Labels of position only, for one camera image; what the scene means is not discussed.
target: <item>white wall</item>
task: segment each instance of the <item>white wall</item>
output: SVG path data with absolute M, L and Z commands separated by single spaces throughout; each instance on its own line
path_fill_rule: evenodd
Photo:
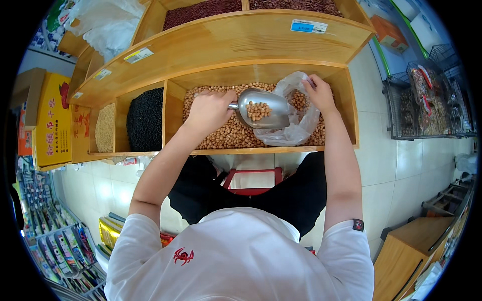
M 46 69 L 47 72 L 57 73 L 71 78 L 74 73 L 75 63 L 27 49 L 17 74 L 35 67 L 43 68 Z

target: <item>price label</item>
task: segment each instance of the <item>price label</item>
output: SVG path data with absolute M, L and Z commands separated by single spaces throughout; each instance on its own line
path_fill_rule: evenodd
M 102 69 L 101 71 L 99 71 L 96 75 L 94 75 L 94 79 L 96 80 L 101 80 L 103 79 L 104 77 L 106 77 L 107 75 L 111 74 L 112 71 L 109 71 L 107 69 Z
M 153 55 L 154 53 L 149 50 L 147 47 L 139 49 L 138 51 L 131 53 L 130 55 L 124 57 L 124 61 L 134 64 L 142 59 L 145 59 L 148 56 Z
M 298 20 L 298 19 L 294 19 L 291 22 L 291 31 L 323 34 L 326 32 L 327 28 L 328 28 L 328 24 L 326 23 L 312 22 L 312 21 Z

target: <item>red stool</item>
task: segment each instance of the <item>red stool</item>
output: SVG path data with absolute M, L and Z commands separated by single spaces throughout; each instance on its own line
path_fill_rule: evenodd
M 273 170 L 235 170 L 231 169 L 229 171 L 229 175 L 226 178 L 226 181 L 223 184 L 223 187 L 228 189 L 230 192 L 235 193 L 237 195 L 242 196 L 256 196 L 263 192 L 268 191 L 271 188 L 240 188 L 240 189 L 231 189 L 231 181 L 233 180 L 234 174 L 236 173 L 252 173 L 252 172 L 274 172 L 274 182 L 275 185 L 281 183 L 283 181 L 282 170 L 281 167 L 277 167 Z

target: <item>hand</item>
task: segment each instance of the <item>hand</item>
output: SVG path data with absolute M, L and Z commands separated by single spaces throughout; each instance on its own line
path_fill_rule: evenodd
M 315 83 L 316 90 L 311 87 L 307 80 L 302 82 L 306 91 L 308 91 L 310 101 L 320 110 L 322 115 L 332 110 L 336 111 L 330 85 L 316 74 L 310 75 L 309 78 Z
M 228 105 L 237 101 L 238 97 L 234 91 L 203 91 L 194 98 L 189 117 L 183 126 L 189 127 L 190 131 L 203 140 L 229 120 L 234 110 L 228 109 Z

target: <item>red spider logo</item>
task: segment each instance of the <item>red spider logo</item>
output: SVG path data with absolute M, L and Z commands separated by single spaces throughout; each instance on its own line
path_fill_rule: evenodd
M 186 263 L 188 263 L 189 261 L 191 261 L 191 259 L 194 258 L 194 251 L 191 250 L 191 253 L 189 254 L 189 256 L 187 255 L 186 252 L 182 252 L 182 250 L 184 250 L 184 248 L 180 248 L 179 250 L 177 250 L 176 252 L 174 252 L 174 264 L 176 264 L 176 261 L 179 259 L 179 260 L 184 260 L 184 263 L 181 265 L 185 265 Z

